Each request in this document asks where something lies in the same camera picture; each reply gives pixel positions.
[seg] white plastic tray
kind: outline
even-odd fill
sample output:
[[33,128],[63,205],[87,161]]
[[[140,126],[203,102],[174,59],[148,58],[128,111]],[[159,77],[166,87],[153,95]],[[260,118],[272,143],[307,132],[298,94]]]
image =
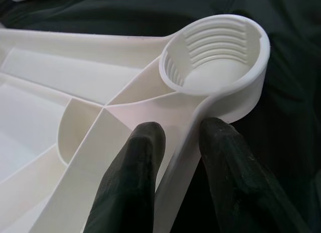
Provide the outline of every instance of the white plastic tray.
[[199,121],[212,115],[232,122],[250,112],[269,54],[265,45],[259,66],[249,66],[256,73],[210,97],[180,93],[158,69],[178,33],[0,29],[0,232],[81,232],[104,172],[146,121],[160,123],[167,138],[154,232],[170,231],[200,158]]

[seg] ridged inner wall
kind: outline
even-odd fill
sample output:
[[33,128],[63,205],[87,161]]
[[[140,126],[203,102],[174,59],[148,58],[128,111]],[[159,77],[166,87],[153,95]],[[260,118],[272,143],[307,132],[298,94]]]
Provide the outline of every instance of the ridged inner wall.
[[183,86],[184,79],[180,76],[176,65],[174,64],[171,57],[169,57],[168,53],[166,53],[165,55],[165,72],[173,83],[179,86]]
[[204,22],[184,33],[193,68],[215,59],[247,64],[246,25],[233,19]]

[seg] dark fabric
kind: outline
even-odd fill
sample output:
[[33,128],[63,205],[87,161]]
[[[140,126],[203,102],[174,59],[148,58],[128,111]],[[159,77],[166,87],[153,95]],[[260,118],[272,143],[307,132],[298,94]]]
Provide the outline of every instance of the dark fabric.
[[159,124],[134,129],[101,180],[84,233],[152,233],[155,181],[164,152]]
[[221,232],[310,232],[233,126],[218,118],[203,120],[199,147]]
[[[31,0],[12,4],[1,0],[0,22],[17,29],[165,36],[215,14],[254,19],[269,35],[271,57],[258,105],[233,125],[253,155],[273,172],[312,232],[321,232],[316,191],[316,174],[321,168],[320,2]],[[199,177],[202,173],[197,171],[193,180]],[[192,194],[195,199],[208,194],[206,186],[200,188],[203,192],[195,189]],[[192,200],[186,197],[181,207],[185,210],[180,210],[179,215],[194,213],[187,210]]]

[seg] black cloth background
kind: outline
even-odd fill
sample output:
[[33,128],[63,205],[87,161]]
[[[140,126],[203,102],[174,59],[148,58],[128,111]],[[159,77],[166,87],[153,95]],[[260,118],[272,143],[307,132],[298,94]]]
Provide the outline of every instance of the black cloth background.
[[[271,41],[261,99],[233,125],[312,232],[321,232],[315,179],[321,169],[321,0],[0,0],[0,22],[8,28],[90,34],[165,36],[226,13],[254,19]],[[172,232],[213,229],[200,162]]]

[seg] circular opening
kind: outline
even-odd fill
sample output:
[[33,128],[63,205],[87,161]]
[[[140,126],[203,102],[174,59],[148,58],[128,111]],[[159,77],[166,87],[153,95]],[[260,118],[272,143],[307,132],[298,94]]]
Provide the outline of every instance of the circular opening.
[[255,74],[261,73],[268,55],[268,37],[260,25],[242,16],[218,15],[179,31],[164,48],[159,70],[172,89],[209,95],[244,78],[255,64]]

